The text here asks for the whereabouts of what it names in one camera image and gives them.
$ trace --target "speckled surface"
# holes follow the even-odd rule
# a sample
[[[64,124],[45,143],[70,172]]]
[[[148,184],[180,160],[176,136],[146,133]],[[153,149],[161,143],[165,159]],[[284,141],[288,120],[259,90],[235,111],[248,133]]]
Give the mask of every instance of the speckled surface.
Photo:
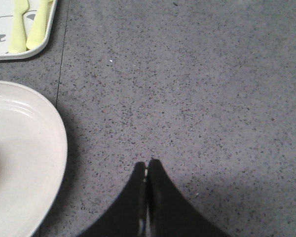
[[[66,34],[61,5],[44,53],[0,63],[68,133],[40,237],[80,233],[151,158],[231,236],[296,237],[296,0],[71,1]]]

